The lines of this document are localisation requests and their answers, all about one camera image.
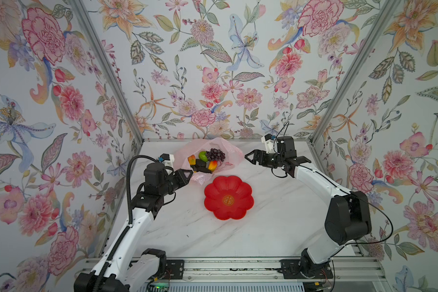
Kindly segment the dark avocado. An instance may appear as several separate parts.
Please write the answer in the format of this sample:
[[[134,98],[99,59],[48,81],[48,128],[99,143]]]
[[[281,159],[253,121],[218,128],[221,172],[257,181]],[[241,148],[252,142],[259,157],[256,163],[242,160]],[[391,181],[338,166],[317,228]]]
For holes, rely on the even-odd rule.
[[[208,165],[207,162],[205,162],[201,159],[196,159],[196,162],[195,162],[196,167],[207,167],[207,165]]]
[[[202,166],[192,165],[191,168],[192,168],[192,170],[193,170],[194,172],[200,172],[200,173],[212,173],[212,171],[209,170],[207,167],[202,167]]]

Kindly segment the red yellow mango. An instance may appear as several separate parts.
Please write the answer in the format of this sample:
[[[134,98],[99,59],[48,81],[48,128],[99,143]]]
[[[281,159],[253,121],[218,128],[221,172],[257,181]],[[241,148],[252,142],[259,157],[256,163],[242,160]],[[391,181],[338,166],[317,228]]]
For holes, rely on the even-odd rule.
[[[191,155],[190,157],[188,157],[188,162],[190,165],[196,165],[197,164],[197,158],[195,157],[195,155]]]
[[[218,161],[209,161],[208,170],[214,172],[217,169],[218,165],[219,165]]]

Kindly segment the pink plastic bag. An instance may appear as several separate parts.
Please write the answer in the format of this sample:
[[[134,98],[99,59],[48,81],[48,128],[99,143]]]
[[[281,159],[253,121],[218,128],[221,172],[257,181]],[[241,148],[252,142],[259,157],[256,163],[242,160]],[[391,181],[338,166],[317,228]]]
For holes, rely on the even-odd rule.
[[[193,171],[192,181],[204,185],[243,160],[243,152],[223,138],[197,139],[174,153],[173,167]]]

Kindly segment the green round textured fruit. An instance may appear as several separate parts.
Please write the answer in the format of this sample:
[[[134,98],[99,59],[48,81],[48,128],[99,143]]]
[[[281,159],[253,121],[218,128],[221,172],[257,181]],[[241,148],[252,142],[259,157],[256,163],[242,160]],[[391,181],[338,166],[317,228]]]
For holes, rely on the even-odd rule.
[[[204,161],[204,162],[208,162],[209,161],[209,155],[207,151],[202,151],[199,152],[198,157],[200,160]]]

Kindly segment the dark purple grape bunch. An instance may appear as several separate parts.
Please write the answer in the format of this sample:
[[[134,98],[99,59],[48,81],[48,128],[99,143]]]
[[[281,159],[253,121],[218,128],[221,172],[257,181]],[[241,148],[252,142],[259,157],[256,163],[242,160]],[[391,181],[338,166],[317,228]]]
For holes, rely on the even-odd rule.
[[[209,161],[221,161],[223,162],[226,158],[225,153],[217,148],[212,148],[210,151],[207,151],[209,155]]]

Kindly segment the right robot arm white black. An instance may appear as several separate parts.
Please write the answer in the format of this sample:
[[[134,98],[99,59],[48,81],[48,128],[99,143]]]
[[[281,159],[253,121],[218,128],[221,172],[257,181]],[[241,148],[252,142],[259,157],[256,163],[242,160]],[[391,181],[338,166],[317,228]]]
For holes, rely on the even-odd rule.
[[[247,161],[271,170],[282,169],[286,175],[304,183],[327,205],[325,233],[302,251],[297,266],[304,277],[314,278],[346,245],[371,233],[367,195],[341,186],[320,172],[309,158],[299,156],[293,138],[266,135],[261,141],[265,150],[249,152],[245,155]]]

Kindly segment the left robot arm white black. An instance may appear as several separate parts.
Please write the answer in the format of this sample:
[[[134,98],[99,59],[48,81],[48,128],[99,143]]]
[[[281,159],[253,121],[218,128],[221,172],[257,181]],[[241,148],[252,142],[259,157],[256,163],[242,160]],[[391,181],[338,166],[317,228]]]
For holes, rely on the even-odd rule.
[[[174,170],[167,163],[152,162],[144,170],[145,181],[129,199],[128,218],[107,253],[89,273],[80,273],[74,282],[76,292],[139,292],[145,283],[164,277],[167,268],[165,251],[146,249],[140,259],[133,256],[165,197],[187,186],[193,170]]]

